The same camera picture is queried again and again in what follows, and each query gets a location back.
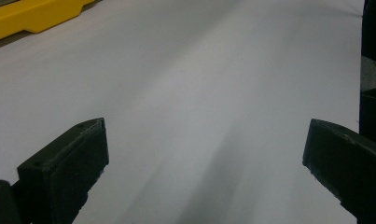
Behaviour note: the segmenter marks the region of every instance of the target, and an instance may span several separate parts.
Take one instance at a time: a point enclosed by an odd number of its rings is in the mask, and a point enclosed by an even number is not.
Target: white surface
[[[301,165],[310,119],[357,130],[360,0],[104,0],[0,48],[0,178],[105,117],[75,224],[355,223]]]

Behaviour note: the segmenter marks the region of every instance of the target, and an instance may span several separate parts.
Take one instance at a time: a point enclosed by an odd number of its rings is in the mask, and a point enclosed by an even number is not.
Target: yellow object
[[[19,31],[42,32],[80,14],[94,0],[20,0],[0,7],[0,39]]]

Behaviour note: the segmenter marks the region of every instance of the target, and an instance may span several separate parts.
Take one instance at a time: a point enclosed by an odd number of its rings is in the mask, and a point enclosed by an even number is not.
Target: white table
[[[360,0],[104,0],[0,48],[0,178],[104,117],[75,224],[355,223],[301,164],[358,129]]]

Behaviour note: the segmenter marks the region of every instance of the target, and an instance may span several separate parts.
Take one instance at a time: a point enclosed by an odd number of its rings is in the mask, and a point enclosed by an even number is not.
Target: yellow frame
[[[19,31],[42,32],[78,16],[94,0],[20,0],[0,7],[0,39]]]

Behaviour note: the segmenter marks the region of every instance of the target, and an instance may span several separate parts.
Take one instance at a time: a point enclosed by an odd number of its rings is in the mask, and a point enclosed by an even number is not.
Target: yellow tray
[[[80,14],[94,0],[20,0],[0,7],[0,39],[19,31],[42,32]]]

